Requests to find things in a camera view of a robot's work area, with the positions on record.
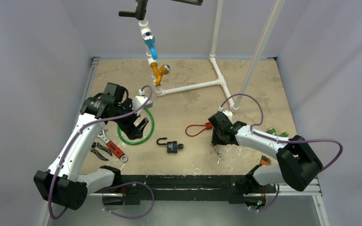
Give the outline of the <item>red cable lock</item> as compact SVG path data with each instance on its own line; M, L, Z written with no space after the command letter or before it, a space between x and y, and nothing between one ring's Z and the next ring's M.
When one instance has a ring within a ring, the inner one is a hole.
M211 130L212 128L213 128L212 124L210 122L206 122L204 124L188 125L184 131L188 137L196 137L196 136L200 135L202 132Z

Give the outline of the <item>black padlock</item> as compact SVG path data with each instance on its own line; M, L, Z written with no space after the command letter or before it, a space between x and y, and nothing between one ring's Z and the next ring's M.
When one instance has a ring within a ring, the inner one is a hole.
M177 153L178 143L177 141L167 141L166 137L161 137L156 140L156 144L160 146L166 146L167 153Z

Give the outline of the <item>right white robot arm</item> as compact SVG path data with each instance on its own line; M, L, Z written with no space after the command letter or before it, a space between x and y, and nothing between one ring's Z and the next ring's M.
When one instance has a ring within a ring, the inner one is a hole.
M208 121L213 127L216 145L238 145L260 151L277 160L276 164L258 164L245 176L245 193L256 192L269 184L287 184L302 192L322 171L323 164L301 136L277 137L257 131L244 122L232 123L217 112Z

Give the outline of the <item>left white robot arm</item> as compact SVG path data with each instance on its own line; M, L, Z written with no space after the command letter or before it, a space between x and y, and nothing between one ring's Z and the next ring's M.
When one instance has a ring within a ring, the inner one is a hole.
M42 198L48 202L49 211L57 204L64 209L79 209L86 197L100 189L111 193L120 190L120 171L114 167L101 166L97 171L81 175L81 167L95 139L108 122L114 121L130 139L143 137L148 120L139 125L135 121L140 112L151 107L151 95L145 95L145 85L139 94L130 98L128 90L114 83L107 83L103 92L84 100L76 125L58 157L45 171L37 171L33 181Z

